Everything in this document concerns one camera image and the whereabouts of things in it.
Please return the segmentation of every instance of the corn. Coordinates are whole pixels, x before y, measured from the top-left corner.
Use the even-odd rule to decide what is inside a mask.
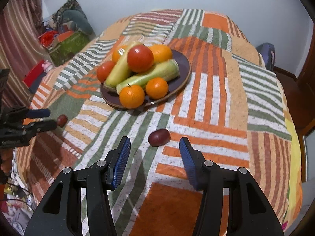
[[[103,83],[104,88],[115,91],[117,84],[126,80],[131,75],[132,72],[129,69],[127,63],[127,54],[132,47],[139,44],[141,44],[141,42],[133,41],[128,45],[128,47],[125,49],[125,52],[119,58],[111,73],[107,77],[106,81]]]
[[[119,94],[121,90],[128,85],[139,85],[145,88],[149,80],[161,77],[166,81],[170,81],[179,76],[178,64],[174,59],[169,59],[165,62],[155,64],[145,73],[136,74],[124,80],[116,86],[116,91]]]

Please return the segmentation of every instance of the patchwork bedspread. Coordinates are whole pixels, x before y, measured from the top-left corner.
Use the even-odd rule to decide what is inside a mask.
[[[132,40],[166,44],[189,59],[186,88],[148,110],[115,110],[105,103],[97,66]],[[250,170],[285,230],[300,210],[300,146],[281,84],[262,56],[227,16],[197,9],[162,10],[124,18],[81,53],[50,71],[32,101],[66,114],[65,128],[38,134],[18,149],[20,176],[39,202],[65,166],[89,167],[117,147],[123,136],[131,152],[122,184],[109,192],[118,235],[191,235],[201,193],[189,185],[179,154],[187,136],[194,149],[223,168]],[[147,139],[167,128],[171,141]],[[81,193],[83,234],[88,235],[86,190]],[[228,192],[221,235],[226,232]]]

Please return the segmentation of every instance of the red box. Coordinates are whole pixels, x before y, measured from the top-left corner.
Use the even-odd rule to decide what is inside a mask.
[[[41,60],[36,66],[33,67],[31,71],[28,72],[25,79],[23,80],[27,87],[30,87],[35,79],[37,79],[37,77],[44,71],[42,67],[44,62],[44,60]]]

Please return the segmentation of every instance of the curtain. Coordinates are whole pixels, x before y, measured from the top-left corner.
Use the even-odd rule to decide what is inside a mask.
[[[40,60],[50,60],[38,40],[41,21],[42,0],[10,0],[0,14],[0,69],[10,69],[6,106],[29,106],[31,94],[22,80]]]

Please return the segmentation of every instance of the fruit plate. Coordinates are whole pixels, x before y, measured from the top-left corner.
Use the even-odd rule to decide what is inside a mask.
[[[140,106],[141,108],[149,107],[149,106],[156,105],[156,104],[166,101],[168,98],[170,98],[171,96],[175,95],[177,92],[182,90],[187,84],[189,77],[192,73],[190,62],[184,54],[176,50],[172,50],[172,52],[173,52],[173,59],[175,59],[176,62],[178,63],[180,76],[168,82],[169,92],[163,98],[153,100],[149,98],[148,95],[145,95],[144,102],[142,106]],[[116,108],[125,109],[121,105],[119,101],[119,96],[117,93],[114,93],[105,89],[102,84],[100,85],[100,92],[102,94],[103,99],[106,101],[107,104]]]

